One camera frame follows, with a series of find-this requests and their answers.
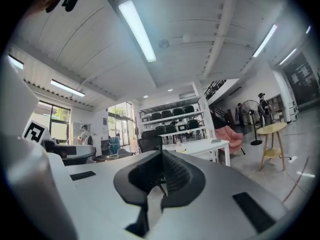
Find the pink armchair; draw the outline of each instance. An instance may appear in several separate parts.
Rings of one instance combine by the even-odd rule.
[[[220,129],[215,129],[214,132],[217,139],[229,141],[230,153],[234,153],[241,149],[243,154],[246,154],[242,149],[242,139],[244,137],[242,133],[236,133],[228,125]]]

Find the black fan stand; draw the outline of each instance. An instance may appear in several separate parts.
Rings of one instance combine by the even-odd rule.
[[[255,140],[251,141],[250,144],[252,146],[257,146],[257,145],[260,145],[262,143],[262,140],[257,139],[256,123],[255,123],[255,120],[254,120],[254,111],[250,111],[250,115],[252,117],[254,136],[255,136]]]

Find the white table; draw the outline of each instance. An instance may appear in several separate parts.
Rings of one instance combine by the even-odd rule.
[[[218,163],[219,158],[218,156],[216,156],[215,150],[224,148],[225,165],[230,166],[229,141],[221,139],[220,143],[211,144],[212,140],[214,140],[214,138],[206,138],[190,142],[183,142],[181,146],[177,146],[176,144],[163,145],[162,149],[169,151],[177,151],[182,154],[188,154],[198,158],[203,158],[204,153],[211,152],[212,160],[216,160],[216,162]]]

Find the yellow stool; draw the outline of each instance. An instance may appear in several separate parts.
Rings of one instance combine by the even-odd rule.
[[[259,167],[259,171],[262,168],[262,164],[264,162],[264,158],[276,158],[277,156],[281,156],[282,158],[282,167],[283,170],[286,169],[285,167],[285,157],[284,157],[284,150],[282,148],[282,143],[279,135],[279,131],[282,130],[283,128],[287,127],[286,122],[278,122],[274,124],[267,125],[265,127],[262,127],[256,131],[257,134],[260,135],[265,135],[265,143],[264,143],[264,149],[263,149],[263,155],[262,155],[262,160],[261,164]],[[274,133],[276,133],[278,140],[279,140],[279,145],[280,148],[274,148]],[[267,141],[268,141],[268,134],[272,134],[272,140],[271,140],[271,148],[267,148]]]

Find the standing fan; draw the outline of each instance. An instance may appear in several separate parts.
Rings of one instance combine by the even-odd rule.
[[[243,122],[246,123],[247,125],[251,125],[250,116],[252,118],[255,140],[252,141],[250,144],[253,146],[260,145],[262,143],[262,140],[257,139],[257,132],[256,132],[256,118],[259,118],[258,116],[259,108],[260,108],[259,103],[252,99],[245,101],[241,105]]]

